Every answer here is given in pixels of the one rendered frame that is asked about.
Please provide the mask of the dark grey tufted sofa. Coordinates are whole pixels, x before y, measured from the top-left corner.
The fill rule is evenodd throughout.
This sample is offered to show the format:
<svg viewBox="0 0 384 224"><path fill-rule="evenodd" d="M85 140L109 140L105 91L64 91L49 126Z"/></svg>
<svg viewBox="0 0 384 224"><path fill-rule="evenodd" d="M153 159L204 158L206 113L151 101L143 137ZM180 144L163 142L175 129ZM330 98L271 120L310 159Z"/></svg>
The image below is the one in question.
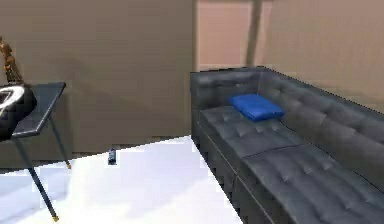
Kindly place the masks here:
<svg viewBox="0 0 384 224"><path fill-rule="evenodd" d="M251 121L230 98L285 114ZM384 224L384 113L264 66L193 72L191 138L243 224Z"/></svg>

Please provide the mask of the blue cushion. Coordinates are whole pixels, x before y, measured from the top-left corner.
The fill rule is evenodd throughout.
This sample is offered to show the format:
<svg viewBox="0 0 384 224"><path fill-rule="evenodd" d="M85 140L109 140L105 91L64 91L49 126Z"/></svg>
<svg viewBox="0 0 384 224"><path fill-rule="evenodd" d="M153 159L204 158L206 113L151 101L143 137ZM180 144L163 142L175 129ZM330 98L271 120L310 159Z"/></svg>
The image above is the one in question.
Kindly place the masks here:
<svg viewBox="0 0 384 224"><path fill-rule="evenodd" d="M245 94L230 98L231 105L251 121L281 118L285 111L258 94Z"/></svg>

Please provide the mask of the dark blue side table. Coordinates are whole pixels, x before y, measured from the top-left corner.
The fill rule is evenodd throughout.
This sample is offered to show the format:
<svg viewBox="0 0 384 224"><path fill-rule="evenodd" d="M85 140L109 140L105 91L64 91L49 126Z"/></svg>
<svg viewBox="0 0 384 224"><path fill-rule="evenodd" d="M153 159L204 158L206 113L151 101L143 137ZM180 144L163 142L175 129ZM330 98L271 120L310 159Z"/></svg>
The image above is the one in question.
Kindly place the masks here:
<svg viewBox="0 0 384 224"><path fill-rule="evenodd" d="M15 144L23 162L26 165L26 169L29 171L31 178L33 179L35 186L39 190L41 197L44 200L45 205L49 210L54 222L57 222L59 220L59 216L54 210L51 200L49 199L49 196L46 193L33 167L32 161L29 158L24 145L22 144L22 139L38 136L42 132L42 129L44 128L46 122L49 122L50 127L52 128L52 132L54 133L55 139L57 141L58 147L60 149L60 152L63 156L63 161L65 162L66 167L68 169L71 168L71 164L69 162L69 154L65 148L65 145L62 141L62 138L52 117L52 110L58 102L59 98L61 97L65 87L65 82L33 85L31 87L30 92L34 94L36 106L28 116L26 116L17 124L16 129L11 137L11 141Z"/></svg>

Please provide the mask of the brown statuette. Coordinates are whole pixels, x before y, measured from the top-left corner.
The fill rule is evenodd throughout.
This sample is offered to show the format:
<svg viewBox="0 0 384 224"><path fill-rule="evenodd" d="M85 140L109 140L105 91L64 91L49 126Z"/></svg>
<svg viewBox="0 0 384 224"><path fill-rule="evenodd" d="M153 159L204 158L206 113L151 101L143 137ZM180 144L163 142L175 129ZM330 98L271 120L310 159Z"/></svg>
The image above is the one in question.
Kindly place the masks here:
<svg viewBox="0 0 384 224"><path fill-rule="evenodd" d="M9 83L23 83L23 77L20 74L20 71L16 64L16 59L12 55L12 48L8 43L3 41L3 38L0 36L0 52L4 58L4 70L7 81Z"/></svg>

